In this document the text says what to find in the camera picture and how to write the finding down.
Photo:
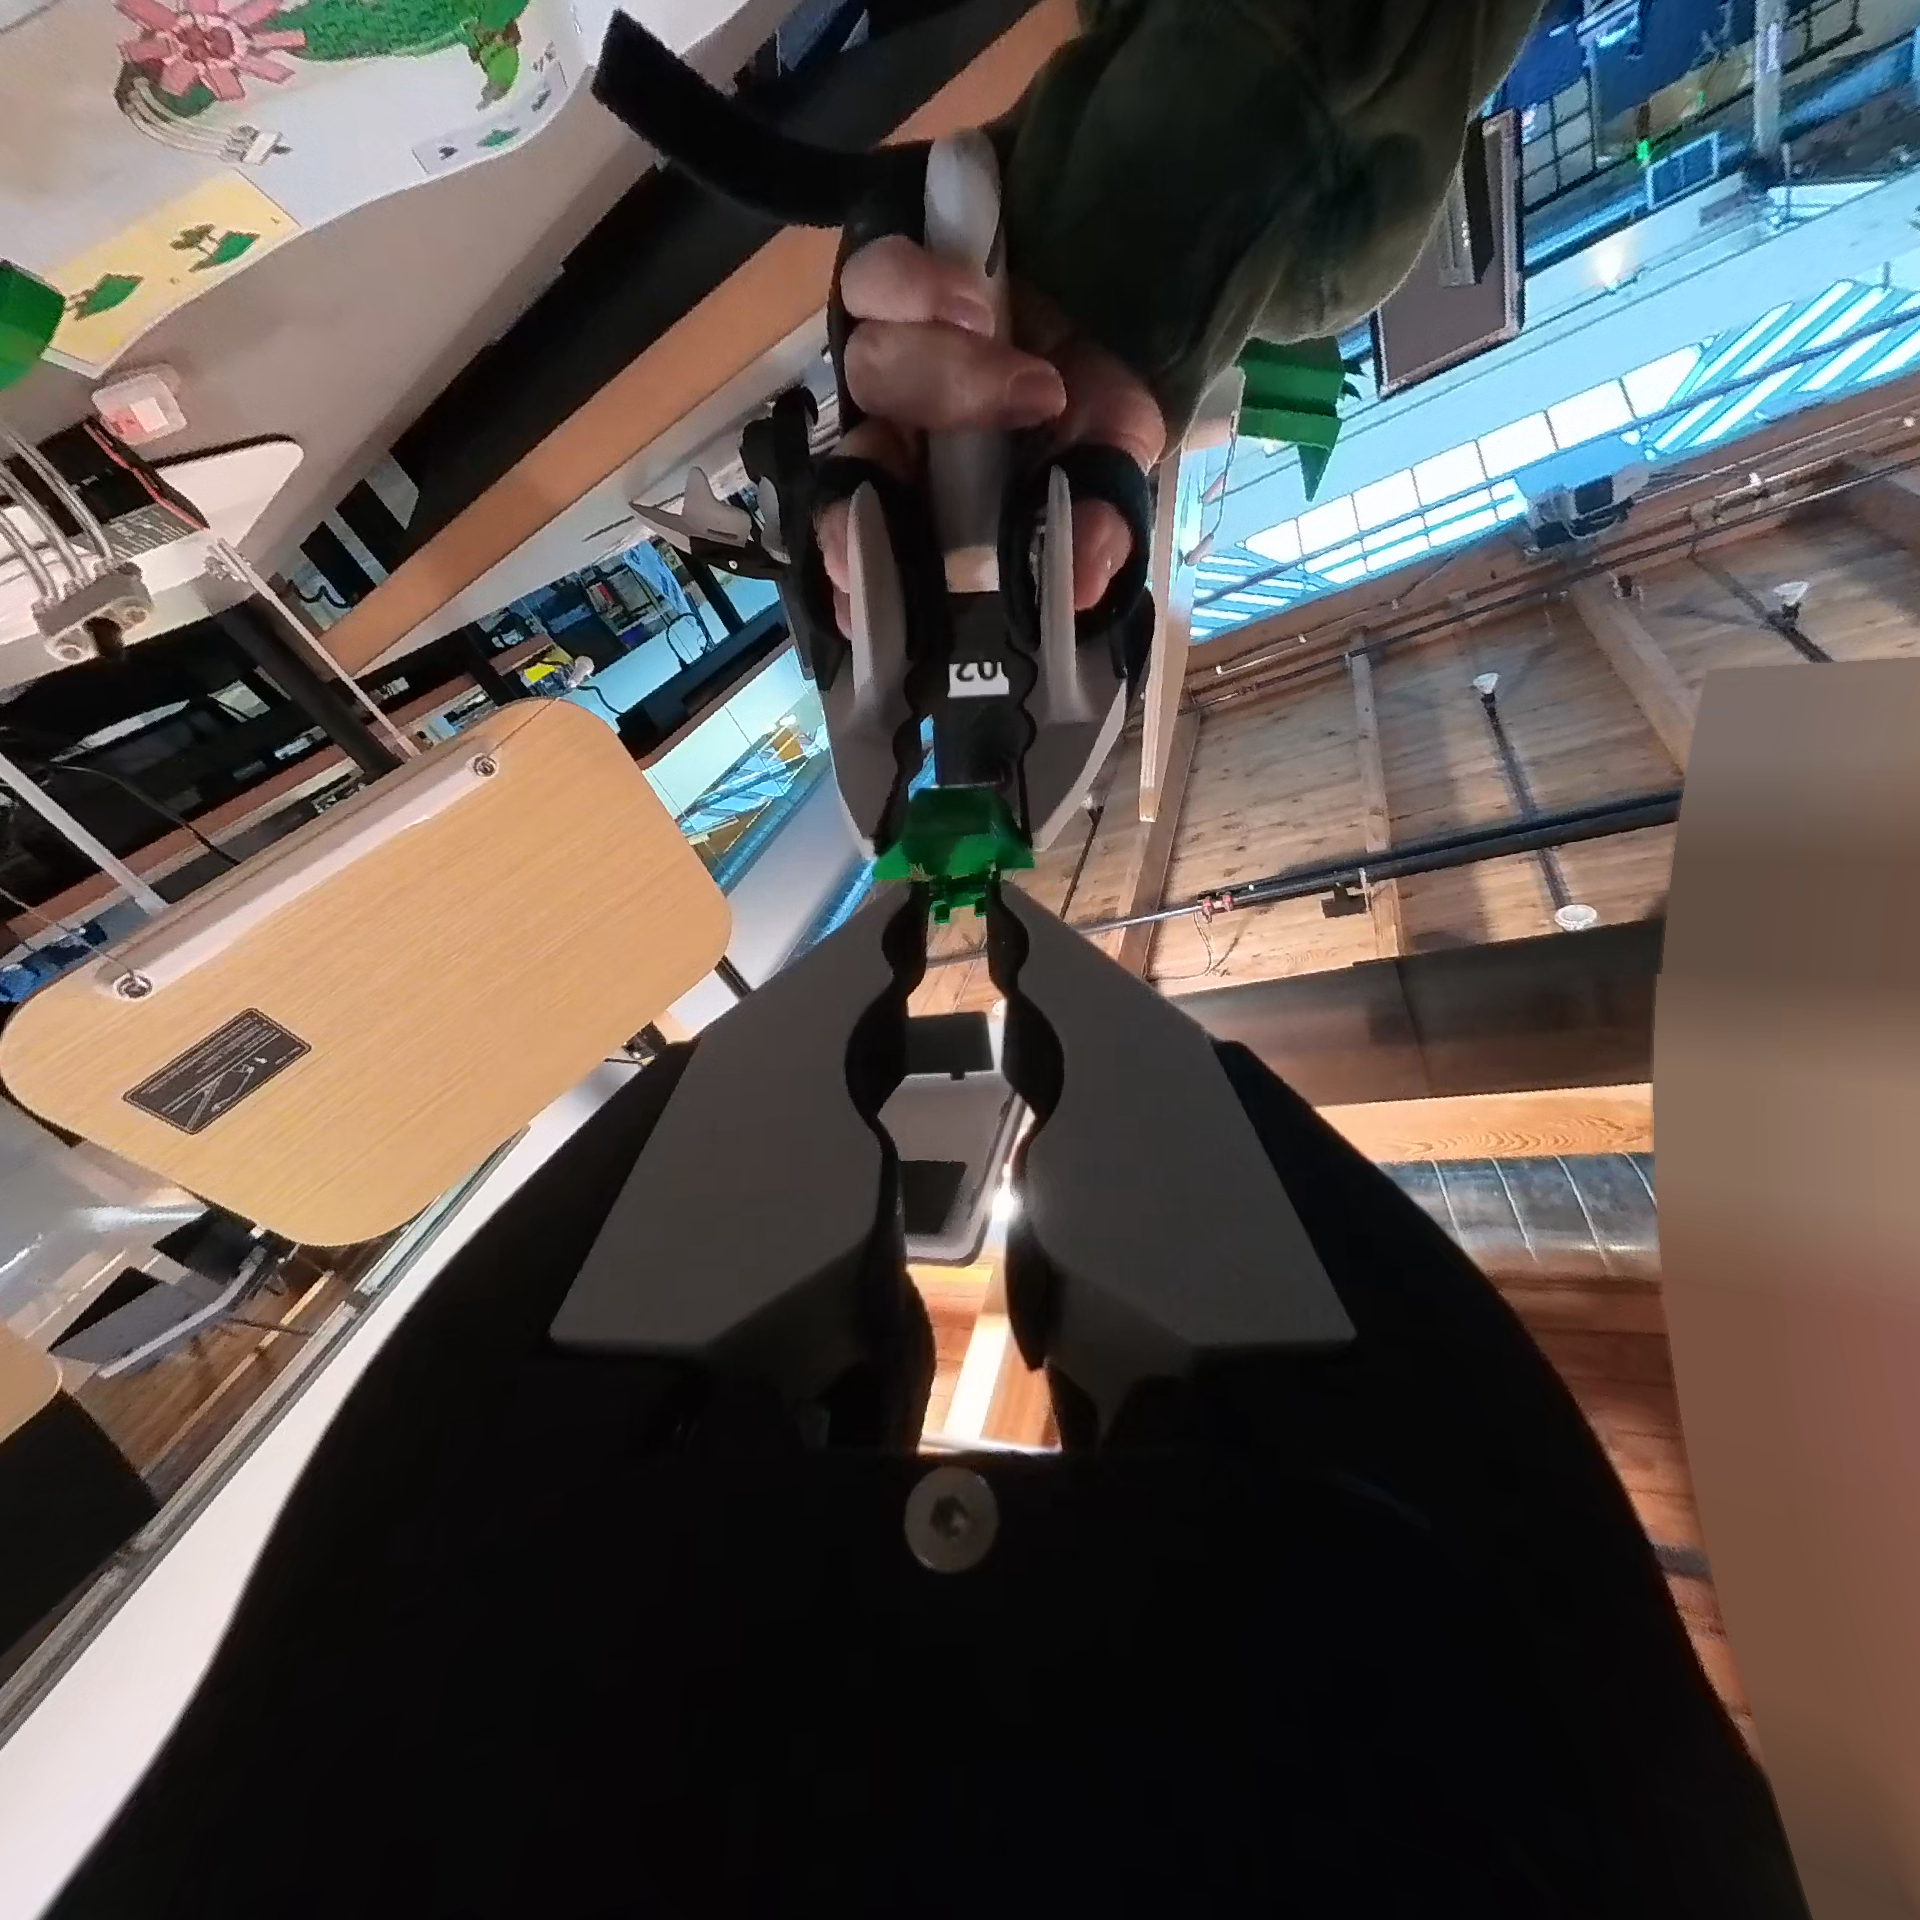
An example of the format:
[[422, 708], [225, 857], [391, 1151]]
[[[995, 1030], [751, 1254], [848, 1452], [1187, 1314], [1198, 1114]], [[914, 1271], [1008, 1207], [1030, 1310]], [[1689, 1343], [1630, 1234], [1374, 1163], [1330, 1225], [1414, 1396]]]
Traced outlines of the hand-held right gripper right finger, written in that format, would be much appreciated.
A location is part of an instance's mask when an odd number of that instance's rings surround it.
[[1029, 1115], [1006, 1298], [1065, 1422], [1221, 1362], [1344, 1354], [1354, 1323], [1209, 1033], [1017, 886], [987, 937]]

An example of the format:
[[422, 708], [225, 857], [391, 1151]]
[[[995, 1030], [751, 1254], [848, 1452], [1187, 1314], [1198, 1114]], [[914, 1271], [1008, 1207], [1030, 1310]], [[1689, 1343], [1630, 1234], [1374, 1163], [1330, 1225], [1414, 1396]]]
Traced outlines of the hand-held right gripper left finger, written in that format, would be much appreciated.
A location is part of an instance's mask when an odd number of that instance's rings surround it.
[[921, 892], [883, 884], [705, 1027], [551, 1323], [559, 1351], [918, 1417], [921, 1297], [881, 1124], [918, 981]]

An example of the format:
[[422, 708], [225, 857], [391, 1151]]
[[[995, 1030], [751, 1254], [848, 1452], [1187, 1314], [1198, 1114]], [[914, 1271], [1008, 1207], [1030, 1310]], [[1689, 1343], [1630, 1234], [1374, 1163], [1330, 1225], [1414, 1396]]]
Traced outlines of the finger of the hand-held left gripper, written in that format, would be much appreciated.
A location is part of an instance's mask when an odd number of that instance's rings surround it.
[[[1074, 507], [1111, 507], [1127, 553], [1089, 607], [1074, 604]], [[1085, 801], [1145, 677], [1153, 630], [1147, 587], [1149, 494], [1128, 465], [1048, 465], [1013, 498], [1013, 641], [1030, 662], [1019, 699], [1024, 825], [1048, 849]]]
[[848, 651], [824, 685], [824, 723], [854, 838], [866, 857], [881, 857], [930, 763], [927, 669], [943, 635], [943, 555], [921, 492], [896, 481], [854, 485], [848, 575]]

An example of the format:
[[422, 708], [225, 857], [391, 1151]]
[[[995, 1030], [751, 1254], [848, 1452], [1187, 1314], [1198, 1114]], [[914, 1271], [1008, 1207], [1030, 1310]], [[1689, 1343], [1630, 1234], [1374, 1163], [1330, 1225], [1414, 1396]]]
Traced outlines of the small green lego assembly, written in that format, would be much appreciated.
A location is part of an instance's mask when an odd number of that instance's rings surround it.
[[871, 873], [917, 890], [926, 921], [939, 929], [983, 916], [1010, 876], [1032, 869], [1034, 851], [995, 788], [930, 783], [907, 798], [903, 828]]

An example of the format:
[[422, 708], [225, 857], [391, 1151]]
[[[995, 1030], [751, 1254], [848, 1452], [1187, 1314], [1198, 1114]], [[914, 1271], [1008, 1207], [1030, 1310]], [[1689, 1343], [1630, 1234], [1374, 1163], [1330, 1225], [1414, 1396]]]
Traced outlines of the green spiky lego model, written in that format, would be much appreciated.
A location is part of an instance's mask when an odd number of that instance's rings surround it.
[[1253, 339], [1239, 351], [1235, 367], [1235, 436], [1293, 447], [1303, 497], [1314, 500], [1337, 446], [1339, 403], [1357, 395], [1337, 335], [1298, 343]]

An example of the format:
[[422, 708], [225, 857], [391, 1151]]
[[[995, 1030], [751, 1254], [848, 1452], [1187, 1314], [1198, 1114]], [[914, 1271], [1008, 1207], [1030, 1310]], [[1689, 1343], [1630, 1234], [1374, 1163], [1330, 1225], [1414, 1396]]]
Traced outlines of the lego instruction booklet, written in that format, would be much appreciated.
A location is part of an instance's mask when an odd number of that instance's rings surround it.
[[5, 258], [99, 374], [272, 252], [533, 142], [610, 4], [5, 4]]

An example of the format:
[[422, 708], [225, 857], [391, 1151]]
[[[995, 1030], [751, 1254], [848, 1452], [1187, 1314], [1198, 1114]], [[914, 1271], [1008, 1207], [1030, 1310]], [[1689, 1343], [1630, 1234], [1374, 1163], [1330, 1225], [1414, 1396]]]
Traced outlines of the person's left hand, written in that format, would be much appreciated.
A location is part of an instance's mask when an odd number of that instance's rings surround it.
[[839, 450], [917, 485], [930, 438], [991, 434], [1015, 465], [1101, 446], [1141, 474], [1160, 460], [1163, 413], [1113, 351], [1043, 299], [1013, 286], [995, 319], [970, 275], [904, 236], [851, 252], [837, 290], [848, 314], [840, 370], [857, 421]]

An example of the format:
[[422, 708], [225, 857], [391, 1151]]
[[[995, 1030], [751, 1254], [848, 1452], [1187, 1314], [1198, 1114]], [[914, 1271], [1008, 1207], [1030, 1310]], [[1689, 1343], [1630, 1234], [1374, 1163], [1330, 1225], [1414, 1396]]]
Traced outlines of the white slanted bar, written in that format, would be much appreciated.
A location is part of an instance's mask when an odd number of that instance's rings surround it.
[[1137, 820], [1157, 825], [1168, 804], [1171, 729], [1178, 715], [1190, 651], [1192, 567], [1200, 543], [1202, 481], [1187, 460], [1231, 444], [1243, 395], [1243, 372], [1230, 366], [1200, 401], [1181, 441], [1170, 444], [1153, 469], [1153, 519], [1147, 549], [1147, 589], [1153, 601], [1143, 699]]

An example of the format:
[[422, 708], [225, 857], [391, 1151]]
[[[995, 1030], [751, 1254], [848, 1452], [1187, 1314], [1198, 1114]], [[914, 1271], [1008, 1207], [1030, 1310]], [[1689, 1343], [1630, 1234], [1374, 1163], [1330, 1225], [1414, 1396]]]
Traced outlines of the wooden table underside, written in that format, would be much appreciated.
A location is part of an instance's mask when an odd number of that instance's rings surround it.
[[587, 710], [408, 759], [37, 993], [5, 1089], [289, 1241], [393, 1233], [727, 958], [728, 901]]

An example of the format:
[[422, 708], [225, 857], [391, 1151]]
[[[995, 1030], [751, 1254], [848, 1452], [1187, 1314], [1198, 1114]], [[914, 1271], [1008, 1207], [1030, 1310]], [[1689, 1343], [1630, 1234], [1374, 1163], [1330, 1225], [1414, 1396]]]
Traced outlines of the black ceiling pipe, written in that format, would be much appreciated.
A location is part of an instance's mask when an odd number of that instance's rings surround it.
[[1682, 787], [1669, 787], [1630, 798], [1560, 807], [1526, 817], [1525, 820], [1478, 822], [1473, 828], [1418, 836], [1378, 852], [1337, 855], [1257, 879], [1209, 886], [1198, 895], [1170, 905], [1081, 921], [1077, 930], [1096, 937], [1190, 918], [1195, 914], [1230, 914], [1298, 898], [1367, 892], [1391, 879], [1450, 873], [1503, 857], [1555, 852], [1558, 849], [1675, 825], [1682, 798]]

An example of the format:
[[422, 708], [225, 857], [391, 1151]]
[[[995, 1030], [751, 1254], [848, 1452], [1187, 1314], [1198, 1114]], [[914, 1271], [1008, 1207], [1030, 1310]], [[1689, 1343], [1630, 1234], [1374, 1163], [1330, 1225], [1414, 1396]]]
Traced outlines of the dark framed panel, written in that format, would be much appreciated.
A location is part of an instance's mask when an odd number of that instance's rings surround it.
[[1478, 118], [1400, 286], [1371, 315], [1376, 393], [1405, 393], [1525, 326], [1519, 114]]

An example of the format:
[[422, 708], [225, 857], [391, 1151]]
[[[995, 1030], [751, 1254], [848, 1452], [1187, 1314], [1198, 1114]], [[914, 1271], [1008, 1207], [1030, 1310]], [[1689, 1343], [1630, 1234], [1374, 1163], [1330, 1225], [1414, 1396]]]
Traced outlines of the black box with red stripe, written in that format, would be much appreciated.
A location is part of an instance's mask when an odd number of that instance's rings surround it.
[[208, 529], [205, 514], [95, 415], [40, 438], [38, 452], [103, 526], [157, 514], [183, 531]]

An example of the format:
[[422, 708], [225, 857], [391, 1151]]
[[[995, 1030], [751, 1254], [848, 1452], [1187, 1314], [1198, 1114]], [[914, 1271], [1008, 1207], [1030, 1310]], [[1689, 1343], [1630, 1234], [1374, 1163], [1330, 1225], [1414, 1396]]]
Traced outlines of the silver ventilation duct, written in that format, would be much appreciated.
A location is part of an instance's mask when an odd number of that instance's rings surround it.
[[1378, 1170], [1491, 1279], [1661, 1275], [1649, 1154], [1414, 1158]]

